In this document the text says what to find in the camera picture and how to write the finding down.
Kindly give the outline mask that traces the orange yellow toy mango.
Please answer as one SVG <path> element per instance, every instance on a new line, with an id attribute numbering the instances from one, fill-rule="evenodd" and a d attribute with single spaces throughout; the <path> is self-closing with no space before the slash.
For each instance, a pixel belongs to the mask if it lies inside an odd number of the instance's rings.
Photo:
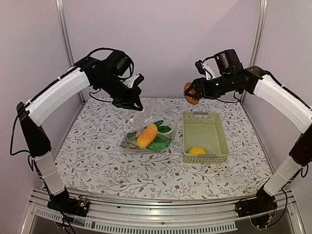
<path id="1" fill-rule="evenodd" d="M 137 144 L 139 148 L 146 148 L 157 136 L 158 127 L 152 123 L 137 137 Z"/>

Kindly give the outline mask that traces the brown toy potato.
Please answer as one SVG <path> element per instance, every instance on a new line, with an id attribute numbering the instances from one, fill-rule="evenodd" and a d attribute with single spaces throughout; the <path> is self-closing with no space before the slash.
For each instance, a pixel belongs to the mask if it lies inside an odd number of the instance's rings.
<path id="1" fill-rule="evenodd" d="M 192 84 L 191 82 L 187 82 L 184 85 L 183 93 L 185 93 L 185 91 L 191 86 L 191 84 Z M 198 98 L 186 96 L 185 94 L 184 94 L 184 97 L 187 100 L 187 102 L 192 104 L 192 105 L 198 105 L 198 103 L 199 103 L 199 99 Z"/>

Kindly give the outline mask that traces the green yellow toy avocado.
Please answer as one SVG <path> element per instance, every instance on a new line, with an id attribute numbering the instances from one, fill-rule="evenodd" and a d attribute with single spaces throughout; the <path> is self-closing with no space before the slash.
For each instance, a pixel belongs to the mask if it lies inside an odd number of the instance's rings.
<path id="1" fill-rule="evenodd" d="M 137 132 L 127 133 L 121 142 L 121 147 L 124 149 L 138 149 Z"/>

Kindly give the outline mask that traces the green toy cucumber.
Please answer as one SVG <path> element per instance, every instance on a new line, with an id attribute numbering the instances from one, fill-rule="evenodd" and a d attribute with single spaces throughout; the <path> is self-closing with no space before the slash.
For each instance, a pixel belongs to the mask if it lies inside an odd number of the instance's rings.
<path id="1" fill-rule="evenodd" d="M 159 120 L 159 121 L 154 122 L 154 124 L 156 126 L 160 126 L 163 122 L 164 122 L 164 120 Z"/>

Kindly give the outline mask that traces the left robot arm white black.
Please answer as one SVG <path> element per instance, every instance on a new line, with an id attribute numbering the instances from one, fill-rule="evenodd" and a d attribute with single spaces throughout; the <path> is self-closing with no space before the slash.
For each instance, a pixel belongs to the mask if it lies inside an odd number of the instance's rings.
<path id="1" fill-rule="evenodd" d="M 106 59 L 92 57 L 92 54 L 101 50 L 110 52 Z M 142 74 L 134 74 L 134 62 L 125 52 L 98 48 L 77 61 L 32 99 L 17 105 L 16 122 L 20 123 L 28 147 L 25 152 L 33 158 L 39 177 L 54 196 L 53 203 L 61 211 L 69 211 L 73 204 L 71 198 L 65 195 L 65 185 L 51 154 L 51 142 L 42 125 L 59 107 L 88 87 L 105 91 L 117 108 L 141 111 L 143 106 L 139 84 L 143 80 Z"/>

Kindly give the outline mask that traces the clear pink zip top bag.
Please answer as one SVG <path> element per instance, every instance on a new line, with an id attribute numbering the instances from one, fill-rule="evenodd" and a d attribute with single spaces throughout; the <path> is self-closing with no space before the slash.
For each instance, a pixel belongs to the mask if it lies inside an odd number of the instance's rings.
<path id="1" fill-rule="evenodd" d="M 130 119 L 131 128 L 121 148 L 136 154 L 167 149 L 176 136 L 180 115 L 156 99 L 142 101 L 143 110 Z"/>

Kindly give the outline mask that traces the green white toy bok choy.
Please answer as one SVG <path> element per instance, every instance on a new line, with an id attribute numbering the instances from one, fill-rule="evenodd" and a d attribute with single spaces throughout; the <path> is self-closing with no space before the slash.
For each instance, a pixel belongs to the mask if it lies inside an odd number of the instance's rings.
<path id="1" fill-rule="evenodd" d="M 171 131 L 169 126 L 159 126 L 159 133 L 156 138 L 146 147 L 148 150 L 159 151 L 166 149 L 171 143 L 171 137 L 168 134 Z"/>

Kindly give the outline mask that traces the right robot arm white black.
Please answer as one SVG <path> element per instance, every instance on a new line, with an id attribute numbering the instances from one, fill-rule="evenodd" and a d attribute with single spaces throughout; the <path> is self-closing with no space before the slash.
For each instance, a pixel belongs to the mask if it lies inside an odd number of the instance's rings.
<path id="1" fill-rule="evenodd" d="M 270 71 L 258 66 L 243 67 L 235 49 L 211 56 L 220 75 L 217 77 L 207 61 L 195 63 L 201 78 L 184 86 L 184 96 L 196 105 L 200 99 L 219 99 L 229 92 L 247 92 L 270 105 L 285 121 L 300 133 L 298 140 L 269 180 L 258 190 L 252 202 L 255 212 L 261 213 L 271 204 L 271 197 L 292 181 L 299 171 L 312 161 L 312 107 L 280 83 Z"/>

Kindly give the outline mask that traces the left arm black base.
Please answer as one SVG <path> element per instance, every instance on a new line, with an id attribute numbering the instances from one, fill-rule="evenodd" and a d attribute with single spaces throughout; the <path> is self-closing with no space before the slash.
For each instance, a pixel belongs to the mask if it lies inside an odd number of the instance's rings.
<path id="1" fill-rule="evenodd" d="M 47 207 L 61 214 L 86 217 L 90 207 L 90 199 L 82 195 L 72 198 L 67 189 L 64 188 L 64 191 L 58 195 L 50 195 Z"/>

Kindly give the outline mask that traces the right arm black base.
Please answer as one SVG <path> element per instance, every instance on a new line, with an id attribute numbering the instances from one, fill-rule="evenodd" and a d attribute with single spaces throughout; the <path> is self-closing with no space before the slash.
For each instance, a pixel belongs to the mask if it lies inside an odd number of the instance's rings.
<path id="1" fill-rule="evenodd" d="M 263 229 L 269 226 L 276 208 L 275 196 L 268 195 L 261 187 L 255 198 L 239 200 L 235 204 L 234 210 L 239 217 L 255 215 L 254 218 L 251 218 L 251 224 L 258 229 Z"/>

